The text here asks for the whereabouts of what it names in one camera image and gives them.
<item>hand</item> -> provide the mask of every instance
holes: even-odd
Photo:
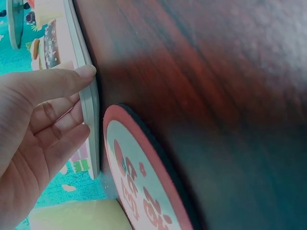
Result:
[[[78,92],[95,71],[84,66],[0,76],[0,229],[27,217],[89,136]]]

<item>dark wood grain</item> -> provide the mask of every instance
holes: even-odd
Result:
[[[307,1],[75,6],[102,113],[125,103],[139,114],[204,228],[307,229]]]

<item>red printed character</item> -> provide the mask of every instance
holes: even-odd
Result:
[[[138,209],[137,209],[137,205],[135,203],[135,200],[133,199],[132,195],[129,193],[129,191],[125,187],[122,178],[121,178],[121,187],[122,187],[122,190],[123,190],[123,195],[125,197],[125,200],[127,201],[131,211],[133,212],[135,219],[139,220],[140,215],[138,213]]]
[[[163,224],[163,219],[167,224],[172,224],[172,219],[168,215],[161,217],[161,206],[157,200],[154,200],[148,190],[143,187],[146,199],[143,200],[144,210],[149,221],[158,230],[168,230],[168,226]]]
[[[147,173],[146,173],[144,164],[143,164],[142,162],[139,163],[139,168],[140,168],[140,172],[141,172],[141,174],[143,175],[143,177],[146,177],[146,176],[147,176]]]
[[[121,148],[117,140],[114,140],[114,151],[115,151],[115,157],[116,157],[116,161],[117,161],[119,170],[122,176],[126,176],[126,165],[125,165],[123,153],[121,151]]]
[[[137,187],[135,186],[135,183],[134,183],[134,179],[137,177],[137,174],[136,174],[136,171],[130,161],[130,159],[128,157],[126,157],[126,165],[127,165],[127,172],[128,172],[128,175],[127,175],[127,181],[128,181],[128,185],[129,185],[129,188],[130,188],[130,191],[132,191],[135,195],[135,197],[137,197],[137,193],[138,193],[138,189]]]

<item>cartoon illustration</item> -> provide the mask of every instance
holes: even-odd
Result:
[[[30,5],[28,2],[26,2],[24,5],[20,5],[20,7],[18,6],[19,10],[28,10],[30,9]],[[0,17],[5,17],[7,15],[6,10],[2,10],[0,12]]]
[[[36,24],[35,21],[35,13],[33,11],[30,11],[26,16],[25,16],[25,21],[27,22],[28,25]]]
[[[32,70],[50,69],[71,61],[74,51],[65,19],[50,21],[45,28],[45,35],[32,42],[30,52]]]

